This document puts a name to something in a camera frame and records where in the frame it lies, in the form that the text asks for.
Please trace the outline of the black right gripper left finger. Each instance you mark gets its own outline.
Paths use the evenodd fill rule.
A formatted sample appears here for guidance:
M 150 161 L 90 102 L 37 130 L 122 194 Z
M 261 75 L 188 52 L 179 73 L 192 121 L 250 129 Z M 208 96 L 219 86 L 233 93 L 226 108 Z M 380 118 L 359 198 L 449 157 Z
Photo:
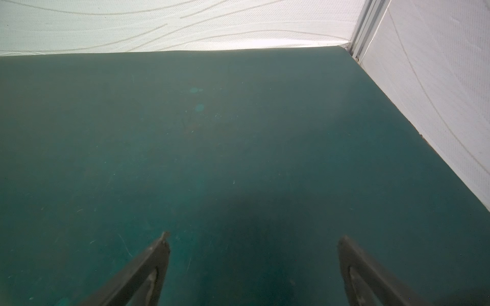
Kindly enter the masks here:
M 170 259 L 164 232 L 80 305 L 158 305 Z

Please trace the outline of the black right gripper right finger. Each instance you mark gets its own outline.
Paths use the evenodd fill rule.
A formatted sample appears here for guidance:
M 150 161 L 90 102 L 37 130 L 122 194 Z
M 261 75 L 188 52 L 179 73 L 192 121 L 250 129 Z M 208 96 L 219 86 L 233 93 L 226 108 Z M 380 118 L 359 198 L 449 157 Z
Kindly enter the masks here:
M 338 242 L 338 258 L 350 305 L 430 304 L 348 236 Z

